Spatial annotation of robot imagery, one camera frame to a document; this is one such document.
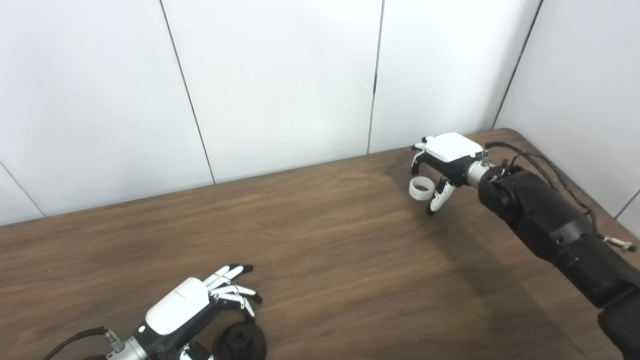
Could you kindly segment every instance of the white robotic hand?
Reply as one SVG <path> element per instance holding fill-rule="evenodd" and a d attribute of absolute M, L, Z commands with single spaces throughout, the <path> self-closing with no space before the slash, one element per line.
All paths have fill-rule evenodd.
<path fill-rule="evenodd" d="M 147 311 L 145 321 L 127 341 L 110 340 L 114 351 L 106 358 L 213 359 L 203 346 L 189 345 L 189 342 L 223 310 L 241 310 L 246 321 L 255 321 L 248 299 L 260 304 L 262 298 L 254 290 L 231 284 L 240 275 L 251 271 L 251 265 L 231 264 L 223 266 L 204 281 L 194 277 L 186 279 Z"/>
<path fill-rule="evenodd" d="M 477 186 L 480 175 L 491 166 L 488 153 L 478 143 L 457 133 L 426 136 L 422 138 L 422 142 L 412 146 L 412 149 L 419 151 L 411 162 L 412 175 L 418 175 L 420 164 L 423 163 L 442 174 L 426 209 L 429 215 L 435 214 L 442 207 L 455 188 L 463 185 Z M 416 193 L 413 186 L 414 181 L 409 184 L 412 196 Z"/>

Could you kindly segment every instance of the robotic hand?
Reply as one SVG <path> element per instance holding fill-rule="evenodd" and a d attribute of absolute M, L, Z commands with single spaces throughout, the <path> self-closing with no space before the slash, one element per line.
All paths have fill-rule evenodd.
<path fill-rule="evenodd" d="M 218 345 L 224 356 L 216 360 L 233 359 L 240 351 L 243 359 L 263 359 L 266 344 L 262 331 L 255 325 L 255 313 L 248 299 L 260 304 L 262 298 L 255 291 L 231 282 L 242 274 L 253 271 L 251 265 L 223 266 L 204 281 L 190 277 L 153 305 L 144 321 L 126 341 L 121 341 L 111 330 L 104 328 L 83 332 L 87 335 L 103 334 L 113 351 L 108 355 L 91 356 L 86 360 L 213 360 L 213 355 L 199 343 L 189 344 L 193 337 L 209 325 L 223 310 L 241 310 L 246 322 L 227 330 Z M 83 336 L 70 338 L 54 349 L 45 360 L 53 357 L 62 347 Z"/>
<path fill-rule="evenodd" d="M 511 164 L 491 164 L 488 149 L 507 147 L 518 154 Z M 599 233 L 595 215 L 570 190 L 556 167 L 544 156 L 501 142 L 479 144 L 456 133 L 425 137 L 412 147 L 412 174 L 425 163 L 442 174 L 427 213 L 433 215 L 461 186 L 478 189 L 480 203 L 503 219 L 533 252 L 552 263 L 597 308 L 598 324 L 627 360 L 640 360 L 640 271 L 611 247 L 635 251 L 631 243 Z M 529 160 L 547 180 L 514 166 L 518 156 Z M 564 199 L 553 180 L 533 160 L 545 160 L 582 214 Z"/>

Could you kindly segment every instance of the white ring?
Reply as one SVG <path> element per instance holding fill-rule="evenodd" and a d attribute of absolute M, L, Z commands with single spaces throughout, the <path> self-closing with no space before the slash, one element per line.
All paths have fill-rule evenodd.
<path fill-rule="evenodd" d="M 416 186 L 422 186 L 427 190 L 420 190 Z M 427 201 L 433 195 L 435 184 L 430 178 L 424 176 L 416 176 L 409 182 L 409 195 L 418 201 Z"/>

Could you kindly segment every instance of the wire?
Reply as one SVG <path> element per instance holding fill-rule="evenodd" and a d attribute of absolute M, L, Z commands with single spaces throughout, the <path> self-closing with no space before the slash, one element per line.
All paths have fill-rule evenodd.
<path fill-rule="evenodd" d="M 544 156 L 542 154 L 533 154 L 531 152 L 528 152 L 527 154 L 530 155 L 530 156 L 534 156 L 534 157 L 540 158 L 544 162 L 546 162 L 547 165 L 549 165 L 551 170 L 553 170 L 554 173 L 556 173 L 556 177 L 558 178 L 558 181 L 562 184 L 562 186 L 566 190 L 566 192 L 569 193 L 569 195 L 571 196 L 573 201 L 575 201 L 575 203 L 578 204 L 581 208 L 586 210 L 586 212 L 584 214 L 587 215 L 591 219 L 591 226 L 593 228 L 593 231 L 596 232 L 596 234 L 599 234 L 600 232 L 598 231 L 597 217 L 596 217 L 595 213 L 593 212 L 593 209 L 591 209 L 587 204 L 582 202 L 576 196 L 576 194 L 573 192 L 573 190 L 571 189 L 571 186 L 569 186 L 569 183 L 567 183 L 566 178 L 564 178 L 564 176 L 562 175 L 562 172 L 560 172 L 560 170 L 558 169 L 556 164 L 554 164 L 553 161 L 549 160 L 548 157 L 546 157 L 546 156 Z"/>
<path fill-rule="evenodd" d="M 538 164 L 537 161 L 533 160 L 533 157 L 542 159 L 545 163 L 547 163 L 547 165 L 551 168 L 551 170 L 553 170 L 554 174 L 556 175 L 556 178 L 558 179 L 560 184 L 563 186 L 563 188 L 566 190 L 566 192 L 569 193 L 569 195 L 571 196 L 573 201 L 575 201 L 576 204 L 578 204 L 581 208 L 585 209 L 585 213 L 584 214 L 589 217 L 589 219 L 591 221 L 591 227 L 593 228 L 593 232 L 596 233 L 596 234 L 600 234 L 600 231 L 598 230 L 598 219 L 596 217 L 596 214 L 593 212 L 593 209 L 591 209 L 587 204 L 582 202 L 576 196 L 576 194 L 571 189 L 571 186 L 569 186 L 569 183 L 567 183 L 566 178 L 564 177 L 562 172 L 558 169 L 556 164 L 553 163 L 553 161 L 549 160 L 548 157 L 546 157 L 546 156 L 544 156 L 542 154 L 535 154 L 533 152 L 522 151 L 518 147 L 515 147 L 515 146 L 513 146 L 513 145 L 511 145 L 509 143 L 505 143 L 505 142 L 490 142 L 490 143 L 485 144 L 485 147 L 487 149 L 489 149 L 490 147 L 506 147 L 508 149 L 511 149 L 511 150 L 517 152 L 518 154 L 516 156 L 514 156 L 513 159 L 511 159 L 511 164 L 509 165 L 509 168 L 513 168 L 513 165 L 516 162 L 516 160 L 518 159 L 518 157 L 522 156 L 529 163 L 531 163 L 531 165 L 533 165 L 536 168 L 536 170 L 539 173 L 541 173 L 542 176 L 545 177 L 547 182 L 549 182 L 549 185 L 551 185 L 553 180 L 551 180 L 551 178 L 549 177 L 548 173 L 540 166 L 540 164 Z"/>
<path fill-rule="evenodd" d="M 94 329 L 88 329 L 85 331 L 78 332 L 77 334 L 73 335 L 69 339 L 66 339 L 65 341 L 63 341 L 55 349 L 51 350 L 51 352 L 49 352 L 47 356 L 43 357 L 42 360 L 51 360 L 51 358 L 54 357 L 58 352 L 60 352 L 60 350 L 62 350 L 64 347 L 71 344 L 75 340 L 80 340 L 82 338 L 87 338 L 89 336 L 104 335 L 107 331 L 108 329 L 105 329 L 104 327 L 96 327 Z"/>
<path fill-rule="evenodd" d="M 522 156 L 523 158 L 525 158 L 529 163 L 531 163 L 531 165 L 533 165 L 534 168 L 536 168 L 536 170 L 545 178 L 545 180 L 547 180 L 547 182 L 549 183 L 549 186 L 551 186 L 552 189 L 559 191 L 558 187 L 556 186 L 556 183 L 554 182 L 554 180 L 549 176 L 549 174 L 547 173 L 547 171 L 545 171 L 545 169 L 543 169 L 539 163 L 537 163 L 535 160 L 533 160 L 533 158 L 531 156 L 529 156 L 529 153 L 524 152 L 522 150 L 520 150 L 519 148 L 511 145 L 510 143 L 506 143 L 506 142 L 488 142 L 484 145 L 485 149 L 491 149 L 492 147 L 505 147 L 507 149 L 511 149 L 515 152 L 518 153 L 518 156 Z"/>

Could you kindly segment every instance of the wooden table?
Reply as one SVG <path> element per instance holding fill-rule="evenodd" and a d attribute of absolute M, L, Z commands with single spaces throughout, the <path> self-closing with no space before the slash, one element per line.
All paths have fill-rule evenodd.
<path fill-rule="evenodd" d="M 534 150 L 506 129 L 471 138 Z M 2 227 L 2 358 L 40 359 L 100 325 L 126 338 L 185 278 L 250 263 L 237 283 L 264 297 L 255 308 L 270 359 L 621 359 L 598 311 L 475 189 L 428 217 L 407 194 L 412 156 L 398 149 Z M 494 162 L 512 156 L 492 151 Z M 604 233 L 631 238 L 597 213 Z M 199 338 L 209 344 L 239 319 L 227 313 Z M 92 338 L 55 359 L 107 350 Z"/>

